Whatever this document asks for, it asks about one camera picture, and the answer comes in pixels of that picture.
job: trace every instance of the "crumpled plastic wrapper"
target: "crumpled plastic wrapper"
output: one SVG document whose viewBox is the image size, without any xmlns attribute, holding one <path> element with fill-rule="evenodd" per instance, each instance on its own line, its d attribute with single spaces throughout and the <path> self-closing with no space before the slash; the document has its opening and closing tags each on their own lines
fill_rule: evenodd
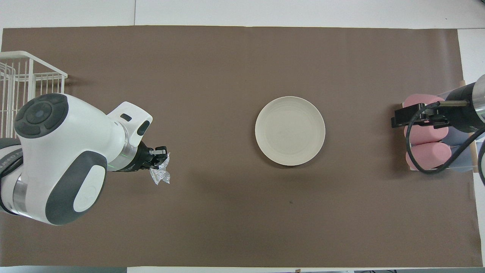
<svg viewBox="0 0 485 273">
<path fill-rule="evenodd" d="M 155 181 L 155 184 L 158 185 L 160 181 L 164 181 L 167 184 L 170 184 L 170 173 L 167 172 L 168 162 L 170 162 L 170 153 L 167 154 L 167 159 L 158 166 L 158 170 L 154 168 L 150 168 L 150 174 Z"/>
</svg>

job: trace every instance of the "round plate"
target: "round plate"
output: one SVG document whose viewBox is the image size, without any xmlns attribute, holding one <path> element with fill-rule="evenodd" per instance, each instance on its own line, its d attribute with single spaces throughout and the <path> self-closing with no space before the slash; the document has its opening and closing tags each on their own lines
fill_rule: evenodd
<svg viewBox="0 0 485 273">
<path fill-rule="evenodd" d="M 259 113 L 256 141 L 272 161 L 286 166 L 308 162 L 325 140 L 325 122 L 318 109 L 302 98 L 281 97 Z"/>
</svg>

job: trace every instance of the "brown tabletop surface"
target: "brown tabletop surface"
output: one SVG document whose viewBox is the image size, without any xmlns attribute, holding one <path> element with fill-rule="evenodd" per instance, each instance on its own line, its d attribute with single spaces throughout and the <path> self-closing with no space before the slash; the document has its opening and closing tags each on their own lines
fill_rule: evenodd
<svg viewBox="0 0 485 273">
<path fill-rule="evenodd" d="M 456 30 L 128 26 L 5 29 L 66 71 L 66 93 L 153 116 L 171 184 L 109 173 L 65 226 L 0 215 L 1 265 L 482 266 L 472 174 L 410 171 L 390 117 L 462 80 Z M 321 151 L 293 168 L 259 149 L 271 100 L 313 103 Z"/>
</svg>

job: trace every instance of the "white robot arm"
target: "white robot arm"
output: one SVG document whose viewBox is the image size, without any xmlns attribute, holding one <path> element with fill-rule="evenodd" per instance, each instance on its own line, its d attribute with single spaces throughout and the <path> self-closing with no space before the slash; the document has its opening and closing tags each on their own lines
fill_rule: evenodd
<svg viewBox="0 0 485 273">
<path fill-rule="evenodd" d="M 166 148 L 141 141 L 152 122 L 123 102 L 105 115 L 66 94 L 29 101 L 16 115 L 20 141 L 0 139 L 0 206 L 11 214 L 62 225 L 96 202 L 107 171 L 158 168 Z"/>
</svg>

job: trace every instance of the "white wire rack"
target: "white wire rack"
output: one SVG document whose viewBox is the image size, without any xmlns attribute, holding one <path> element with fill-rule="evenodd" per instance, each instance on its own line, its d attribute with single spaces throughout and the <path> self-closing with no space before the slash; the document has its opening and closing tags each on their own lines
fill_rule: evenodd
<svg viewBox="0 0 485 273">
<path fill-rule="evenodd" d="M 25 51 L 0 52 L 0 137 L 16 137 L 14 118 L 29 100 L 64 93 L 67 74 Z"/>
</svg>

